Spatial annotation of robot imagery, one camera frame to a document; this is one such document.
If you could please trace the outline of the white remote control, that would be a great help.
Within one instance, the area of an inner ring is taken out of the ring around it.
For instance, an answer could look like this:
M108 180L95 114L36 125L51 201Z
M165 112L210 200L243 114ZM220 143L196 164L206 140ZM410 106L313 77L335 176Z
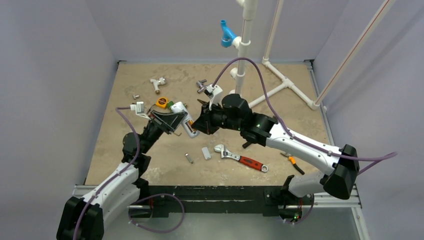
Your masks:
M174 105L171 107L171 111L173 113L185 113L186 114L182 123L181 123L181 126L183 127L183 129L185 130L185 132L187 133L187 135L191 139L196 138L199 135L199 133L200 133L199 131L195 130L192 127L189 127L188 121L192 121L192 123L194 121L193 121L192 116L189 114L187 108L185 107L185 105L181 101L174 103Z

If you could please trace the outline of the white battery cover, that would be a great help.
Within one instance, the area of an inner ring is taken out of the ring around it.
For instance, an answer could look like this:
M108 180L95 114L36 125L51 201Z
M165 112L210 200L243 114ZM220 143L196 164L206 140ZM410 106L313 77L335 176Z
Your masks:
M202 152L203 157L204 157L205 160L210 160L211 159L211 154L210 154L209 149L207 147L203 147L201 149L201 152Z

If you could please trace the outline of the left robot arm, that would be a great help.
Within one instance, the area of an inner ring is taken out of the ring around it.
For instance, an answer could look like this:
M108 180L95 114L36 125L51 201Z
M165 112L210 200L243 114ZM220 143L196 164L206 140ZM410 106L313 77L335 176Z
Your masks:
M110 223L130 204L142 205L151 198L148 181L141 178L151 157L146 153L162 134L172 134L183 122L187 112L152 110L142 133L131 129L122 139L123 158L118 167L93 190L82 197L72 196L64 205L56 239L101 240Z

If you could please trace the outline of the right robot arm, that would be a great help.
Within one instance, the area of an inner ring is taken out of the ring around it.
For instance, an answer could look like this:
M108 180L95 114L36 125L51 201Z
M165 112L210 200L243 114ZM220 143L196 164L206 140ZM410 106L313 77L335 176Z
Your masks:
M219 129L238 131L249 143L286 152L318 169L315 173L288 177L280 191L284 202L292 204L307 194L322 192L341 200L350 198L360 169L352 159L357 157L353 146L328 145L285 130L275 118L253 112L239 94L225 96L221 104L201 104L200 115L192 124L195 130L207 135Z

